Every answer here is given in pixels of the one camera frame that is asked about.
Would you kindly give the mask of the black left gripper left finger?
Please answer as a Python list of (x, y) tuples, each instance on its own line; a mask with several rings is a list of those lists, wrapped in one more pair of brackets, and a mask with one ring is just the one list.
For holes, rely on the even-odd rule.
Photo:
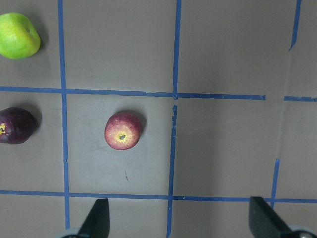
[(97, 199), (79, 229), (80, 238), (107, 238), (110, 230), (108, 199)]

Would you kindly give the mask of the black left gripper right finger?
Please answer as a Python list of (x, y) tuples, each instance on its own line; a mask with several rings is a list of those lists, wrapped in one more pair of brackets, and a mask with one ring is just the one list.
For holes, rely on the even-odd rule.
[(249, 229), (255, 238), (292, 238), (293, 232), (259, 196), (249, 201)]

